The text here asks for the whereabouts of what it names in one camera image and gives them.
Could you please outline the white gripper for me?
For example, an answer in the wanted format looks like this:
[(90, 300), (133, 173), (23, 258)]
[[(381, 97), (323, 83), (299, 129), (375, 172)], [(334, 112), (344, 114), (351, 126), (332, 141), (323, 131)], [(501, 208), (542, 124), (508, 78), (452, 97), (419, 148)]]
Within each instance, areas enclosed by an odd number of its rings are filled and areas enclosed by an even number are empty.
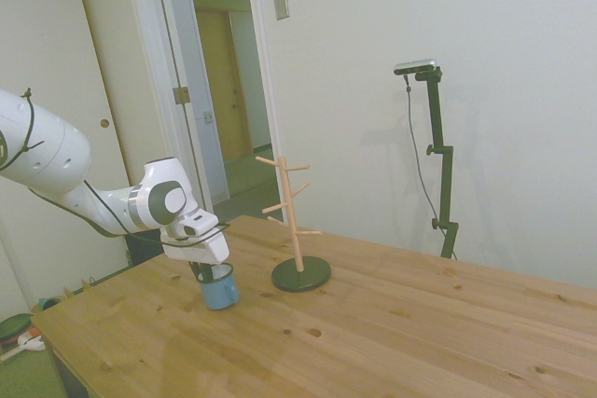
[(223, 231), (219, 228), (213, 228), (203, 235), (189, 237), (187, 240), (176, 240), (162, 229), (160, 241), (169, 258), (188, 261), (197, 282), (212, 281), (214, 279), (212, 265), (222, 264), (229, 258), (229, 246)]

